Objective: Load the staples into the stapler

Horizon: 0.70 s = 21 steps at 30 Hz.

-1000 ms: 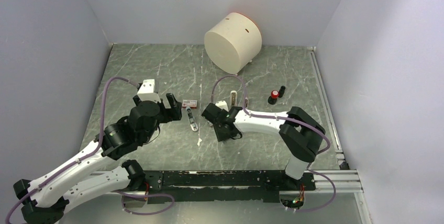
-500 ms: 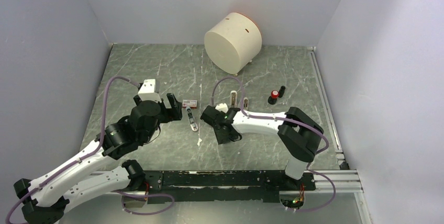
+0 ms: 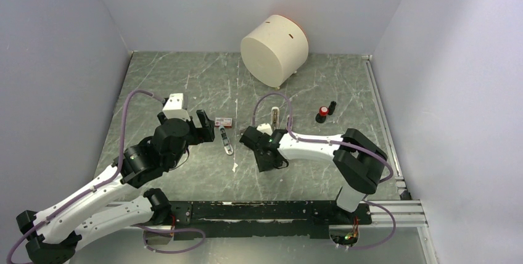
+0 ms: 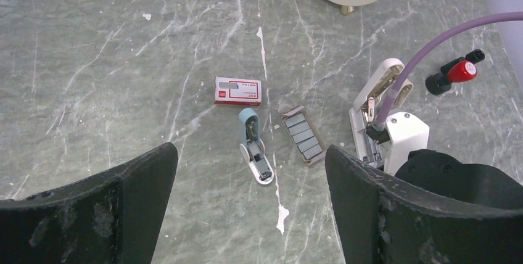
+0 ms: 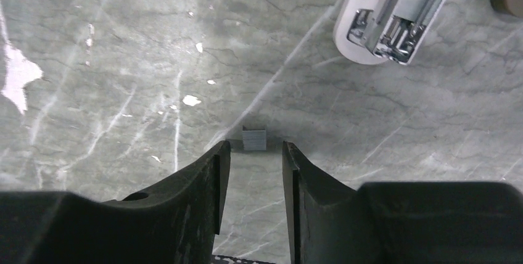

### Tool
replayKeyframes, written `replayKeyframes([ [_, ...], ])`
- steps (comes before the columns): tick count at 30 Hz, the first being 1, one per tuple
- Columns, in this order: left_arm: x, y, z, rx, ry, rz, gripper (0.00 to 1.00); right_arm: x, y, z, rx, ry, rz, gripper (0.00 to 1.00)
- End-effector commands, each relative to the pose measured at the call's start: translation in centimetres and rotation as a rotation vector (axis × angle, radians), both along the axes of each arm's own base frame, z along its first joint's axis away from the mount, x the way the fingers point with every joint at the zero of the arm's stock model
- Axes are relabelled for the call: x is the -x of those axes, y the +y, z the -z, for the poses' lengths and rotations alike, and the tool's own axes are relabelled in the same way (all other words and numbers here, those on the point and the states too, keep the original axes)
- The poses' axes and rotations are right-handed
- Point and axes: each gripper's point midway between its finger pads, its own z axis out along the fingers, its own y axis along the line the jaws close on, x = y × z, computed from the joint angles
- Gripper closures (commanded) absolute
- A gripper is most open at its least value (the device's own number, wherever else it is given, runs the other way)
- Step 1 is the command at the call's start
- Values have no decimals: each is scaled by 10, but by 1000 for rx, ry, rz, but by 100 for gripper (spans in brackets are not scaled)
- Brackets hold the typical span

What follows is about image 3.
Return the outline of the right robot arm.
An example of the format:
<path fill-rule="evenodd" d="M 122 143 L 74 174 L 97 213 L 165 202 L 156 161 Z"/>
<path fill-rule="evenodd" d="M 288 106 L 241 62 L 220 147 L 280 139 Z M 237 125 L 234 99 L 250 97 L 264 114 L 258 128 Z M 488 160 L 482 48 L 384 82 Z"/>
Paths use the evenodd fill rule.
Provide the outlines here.
<path fill-rule="evenodd" d="M 345 180 L 332 208 L 339 223 L 348 223 L 360 202 L 376 193 L 388 165 L 386 153 L 354 128 L 344 134 L 315 136 L 287 130 L 275 130 L 269 135 L 249 126 L 240 143 L 253 152 L 260 172 L 286 168 L 291 160 L 336 166 Z"/>

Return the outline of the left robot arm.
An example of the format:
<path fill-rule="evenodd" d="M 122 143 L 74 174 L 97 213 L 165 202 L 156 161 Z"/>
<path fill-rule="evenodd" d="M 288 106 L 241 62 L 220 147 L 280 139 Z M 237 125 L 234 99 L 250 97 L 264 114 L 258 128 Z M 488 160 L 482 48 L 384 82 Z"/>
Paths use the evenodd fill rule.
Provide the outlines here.
<path fill-rule="evenodd" d="M 160 112 L 160 126 L 152 136 L 125 149 L 122 157 L 76 193 L 40 212 L 20 213 L 16 220 L 32 263 L 65 263 L 89 242 L 119 229 L 172 220 L 171 203 L 159 188 L 118 207 L 106 206 L 174 170 L 189 146 L 214 141 L 214 121 L 204 110 L 196 114 L 200 127 L 191 117 L 168 118 Z"/>

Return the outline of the white red staple box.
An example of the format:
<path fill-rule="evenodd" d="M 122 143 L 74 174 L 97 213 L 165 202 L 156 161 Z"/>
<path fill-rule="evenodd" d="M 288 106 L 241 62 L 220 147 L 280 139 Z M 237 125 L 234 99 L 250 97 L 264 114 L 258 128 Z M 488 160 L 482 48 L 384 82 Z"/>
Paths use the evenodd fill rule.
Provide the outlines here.
<path fill-rule="evenodd" d="M 233 118 L 229 117 L 216 117 L 215 118 L 215 126 L 224 128 L 232 128 L 233 127 Z"/>

